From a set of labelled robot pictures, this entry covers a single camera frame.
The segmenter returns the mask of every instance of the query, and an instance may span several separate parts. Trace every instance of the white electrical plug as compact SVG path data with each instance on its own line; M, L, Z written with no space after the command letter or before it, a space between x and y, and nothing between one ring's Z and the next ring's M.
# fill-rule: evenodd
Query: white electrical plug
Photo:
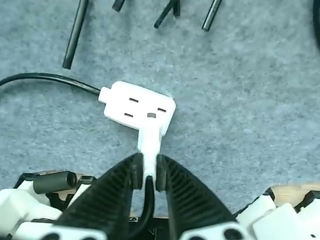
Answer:
M115 82L111 88L103 87L98 100L105 104L107 118L139 130L137 148L143 155L143 183L148 176L152 176L155 183L157 156L176 110L175 101L124 81Z
M167 133L176 110L171 97L124 81L115 82L111 88L103 87L98 100L105 104L107 118L137 130L148 113L155 113L162 136Z

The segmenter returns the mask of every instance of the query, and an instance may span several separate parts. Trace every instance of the white plastic part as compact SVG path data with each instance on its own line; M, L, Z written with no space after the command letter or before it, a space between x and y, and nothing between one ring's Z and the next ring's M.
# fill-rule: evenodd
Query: white plastic part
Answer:
M233 231L240 234L237 238L227 238L225 236L226 231ZM198 229L185 231L179 240L191 240L193 237L198 237L197 239L205 239L205 240L230 240L230 239L241 239L241 240L255 240L250 234L246 231L246 229L239 225L236 222L226 222L222 224L202 227Z
M298 216L309 233L320 238L320 199L314 199L308 206L301 208Z
M176 110L171 97L124 81L115 82L111 89L102 87L98 100L105 104L107 118L137 130L147 113L156 113L162 136L167 133Z
M30 238L30 240L42 240L42 238L49 234L59 235L59 240L108 240L106 234L103 231L95 229L52 225L46 230L47 231L45 233L43 232L38 238Z
M34 181L23 181L18 189L27 191L32 197L39 201L39 203L50 206L50 200L45 194L37 194L34 190Z
M35 240L48 232L52 223L23 222L12 235L12 240Z
M278 207L253 224L258 240L313 240L290 203Z
M0 191L0 216L5 220L0 224L0 236L13 234L21 224L33 219L55 220L61 211L40 203L22 189L3 189Z
M157 179L157 156L161 148L162 126L156 113L148 113L143 119L138 135L138 150L143 155L143 179L151 176L153 182Z
M74 203L74 201L81 195L84 193L85 190L87 190L91 185L90 184L81 184L79 186L79 188L77 189L77 191L75 192L75 194L73 195L71 201L69 202L68 207Z
M253 235L253 224L276 209L276 205L272 198L268 195L261 195L253 203L251 203L242 213L240 213L236 220L244 227L246 230Z

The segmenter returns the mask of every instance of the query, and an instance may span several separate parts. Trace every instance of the electrical outlet slot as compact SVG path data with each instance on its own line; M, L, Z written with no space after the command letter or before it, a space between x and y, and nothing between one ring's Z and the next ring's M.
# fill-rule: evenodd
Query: electrical outlet slot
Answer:
M163 112L163 113L167 112L166 110L164 110L163 108L160 108L160 107L158 107L158 111Z
M124 115L127 116L127 117L130 117L130 118L133 118L133 117L134 117L133 115L131 115L131 114L129 114L129 113L125 113Z
M129 100L132 101L132 102L135 102L135 103L139 102L137 99L134 99L134 98L131 98L131 97L129 98Z

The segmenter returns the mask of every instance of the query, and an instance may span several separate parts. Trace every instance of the black plastic stick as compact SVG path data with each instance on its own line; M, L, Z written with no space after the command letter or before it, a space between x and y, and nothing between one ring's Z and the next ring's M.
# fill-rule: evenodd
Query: black plastic stick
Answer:
M89 0L79 0L78 9L76 11L68 47L65 51L62 67L64 69L71 69L71 65L75 56L78 40L81 32L82 25L84 23L86 11L88 8Z
M170 0L167 6L165 6L164 10L162 11L159 18L156 20L155 24L153 25L156 29L160 27L170 10L174 7L174 5L177 4L177 0Z
M215 19L216 13L220 6L221 0L213 0L209 12L203 22L202 29L209 32L211 25Z
M124 5L125 3L125 0L115 0L113 5L112 5L112 9L117 11L117 12L120 12L122 6Z
M176 0L175 4L173 5L173 15L175 17L180 16L180 0Z

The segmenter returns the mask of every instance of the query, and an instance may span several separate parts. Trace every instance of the black cord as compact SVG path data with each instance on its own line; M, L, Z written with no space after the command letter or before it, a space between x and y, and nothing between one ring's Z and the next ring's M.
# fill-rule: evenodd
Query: black cord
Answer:
M155 189L152 176L148 176L145 180L144 203L141 217L139 218L134 230L130 232L129 239L134 240L145 230L151 223L155 212Z
M20 73L20 74L8 76L0 80L0 87L7 83L10 83L16 80L23 80L23 79L41 79L41 80L48 80L48 81L68 84L70 86L78 87L82 90L85 90L97 96L100 93L100 90L98 88L85 84L81 81L75 80L73 78L57 75L57 74L51 74L51 73L42 73L42 72Z

